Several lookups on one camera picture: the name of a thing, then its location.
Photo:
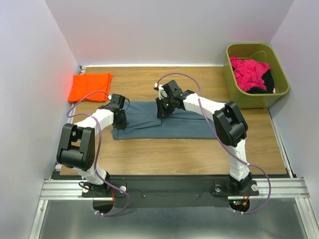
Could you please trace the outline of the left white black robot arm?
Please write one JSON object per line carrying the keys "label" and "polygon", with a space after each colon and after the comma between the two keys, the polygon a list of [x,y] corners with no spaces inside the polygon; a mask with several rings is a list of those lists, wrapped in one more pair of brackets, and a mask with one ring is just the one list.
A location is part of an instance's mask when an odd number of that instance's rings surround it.
{"label": "left white black robot arm", "polygon": [[109,103],[100,106],[93,114],[76,124],[63,126],[56,160],[59,164],[75,170],[86,182],[79,183],[84,192],[94,191],[99,196],[115,195],[110,175],[97,165],[102,143],[102,130],[125,129],[128,125],[124,109],[126,97],[118,94],[108,96]]}

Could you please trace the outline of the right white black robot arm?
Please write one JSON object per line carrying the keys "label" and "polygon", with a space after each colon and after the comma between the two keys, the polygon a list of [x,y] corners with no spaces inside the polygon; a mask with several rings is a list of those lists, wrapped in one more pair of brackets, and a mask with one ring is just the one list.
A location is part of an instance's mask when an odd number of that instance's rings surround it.
{"label": "right white black robot arm", "polygon": [[159,119],[181,109],[204,116],[207,123],[214,123],[208,126],[228,153],[229,188],[234,194],[244,192],[252,180],[245,150],[248,125],[237,104],[219,103],[193,91],[183,91],[175,80],[164,85],[155,83],[155,90],[159,95],[156,98]]}

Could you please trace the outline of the blue-grey t-shirt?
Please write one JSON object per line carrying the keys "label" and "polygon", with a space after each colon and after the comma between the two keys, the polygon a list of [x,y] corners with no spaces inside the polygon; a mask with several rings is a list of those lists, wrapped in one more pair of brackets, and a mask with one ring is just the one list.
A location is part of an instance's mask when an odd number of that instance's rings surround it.
{"label": "blue-grey t-shirt", "polygon": [[125,103],[128,125],[125,129],[113,129],[113,139],[216,139],[203,116],[177,109],[172,115],[158,119],[154,101]]}

